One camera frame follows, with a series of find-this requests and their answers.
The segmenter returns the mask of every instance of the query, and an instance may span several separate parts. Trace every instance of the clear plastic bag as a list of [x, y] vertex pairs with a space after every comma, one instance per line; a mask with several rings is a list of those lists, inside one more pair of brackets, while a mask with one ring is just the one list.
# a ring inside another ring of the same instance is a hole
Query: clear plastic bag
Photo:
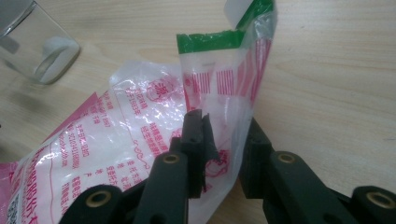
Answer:
[[87, 188], [126, 190], [149, 176], [156, 155], [181, 134], [180, 67], [128, 62], [78, 119], [19, 162], [7, 223], [58, 223]]
[[17, 168], [16, 162], [0, 163], [0, 223], [6, 223], [8, 200], [11, 192], [11, 178]]
[[273, 1], [256, 0], [236, 31], [178, 35], [187, 110], [210, 114], [220, 162], [206, 165], [209, 191], [191, 202], [205, 223], [232, 188], [241, 166], [254, 103], [276, 27]]

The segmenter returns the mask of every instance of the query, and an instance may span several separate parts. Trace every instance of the table surface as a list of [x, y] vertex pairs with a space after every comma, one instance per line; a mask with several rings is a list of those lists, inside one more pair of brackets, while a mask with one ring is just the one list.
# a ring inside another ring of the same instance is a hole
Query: table surface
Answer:
[[[178, 63], [176, 34], [230, 29], [225, 0], [37, 0], [81, 45], [56, 83], [0, 65], [0, 162], [40, 143], [127, 60]], [[396, 192], [396, 2], [278, 0], [255, 118], [330, 188]], [[266, 223], [237, 182], [209, 223]]]

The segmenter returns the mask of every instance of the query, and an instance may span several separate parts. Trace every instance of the red logo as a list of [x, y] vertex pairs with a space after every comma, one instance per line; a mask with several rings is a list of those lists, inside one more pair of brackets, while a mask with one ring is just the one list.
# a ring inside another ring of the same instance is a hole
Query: red logo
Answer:
[[184, 83], [186, 84], [186, 86], [190, 86], [191, 85], [191, 81], [189, 78], [186, 78], [186, 80], [184, 81]]
[[158, 79], [148, 84], [147, 97], [154, 102], [163, 102], [167, 100], [174, 86], [167, 80]]
[[230, 163], [230, 150], [222, 149], [219, 152], [219, 157], [219, 161], [213, 160], [206, 164], [206, 176], [218, 177], [227, 173]]

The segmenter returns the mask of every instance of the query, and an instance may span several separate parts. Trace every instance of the black plastic part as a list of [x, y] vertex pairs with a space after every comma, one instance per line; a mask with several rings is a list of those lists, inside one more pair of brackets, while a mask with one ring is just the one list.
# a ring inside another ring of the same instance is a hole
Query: black plastic part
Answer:
[[253, 119], [250, 123], [239, 179], [242, 190], [248, 199], [262, 199], [269, 183], [265, 167], [270, 154], [274, 152], [272, 144], [259, 123]]
[[137, 206], [142, 198], [143, 190], [145, 189], [147, 179], [138, 183], [130, 189], [125, 190], [122, 193], [121, 205], [127, 211], [124, 219], [124, 223], [132, 223], [136, 216]]
[[360, 223], [396, 223], [396, 195], [378, 187], [358, 187], [353, 191], [350, 211]]
[[219, 159], [209, 116], [202, 118], [202, 110], [192, 110], [184, 117], [180, 144], [189, 158], [189, 198], [200, 198], [205, 189], [206, 162]]
[[134, 224], [187, 223], [187, 166], [187, 156], [181, 152], [166, 152], [155, 159]]
[[330, 192], [331, 192], [332, 194], [335, 195], [335, 197], [337, 197], [338, 201], [340, 201], [340, 203], [341, 203], [343, 206], [345, 206], [345, 207], [348, 207], [348, 206], [349, 206], [349, 204], [350, 204], [350, 198], [349, 198], [349, 197], [347, 197], [346, 195], [344, 195], [344, 194], [342, 194], [342, 193], [340, 193], [340, 192], [338, 192], [338, 191], [335, 191], [335, 190], [333, 190], [333, 189], [329, 189], [329, 190], [330, 190]]
[[285, 205], [280, 200], [274, 188], [268, 188], [265, 192], [265, 197], [262, 200], [262, 211], [264, 211], [268, 224], [291, 223]]
[[114, 186], [98, 185], [85, 190], [66, 211], [60, 224], [122, 223], [124, 210], [120, 206], [121, 190]]
[[292, 223], [358, 223], [299, 156], [272, 153], [268, 174]]

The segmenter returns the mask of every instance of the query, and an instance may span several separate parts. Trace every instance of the green stripe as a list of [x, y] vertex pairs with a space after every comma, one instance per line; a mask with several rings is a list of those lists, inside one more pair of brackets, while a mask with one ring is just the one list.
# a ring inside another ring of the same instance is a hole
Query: green stripe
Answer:
[[238, 22], [236, 31], [214, 34], [177, 35], [178, 53], [193, 53], [217, 49], [237, 49], [241, 46], [245, 31], [259, 15], [274, 10], [274, 0], [253, 0], [247, 12]]
[[273, 0], [254, 0], [247, 12], [244, 14], [242, 19], [238, 22], [236, 29], [240, 31], [246, 31], [250, 23], [259, 15], [273, 11], [274, 1]]
[[244, 33], [223, 31], [214, 34], [177, 35], [178, 53], [202, 52], [216, 49], [237, 49], [241, 46]]

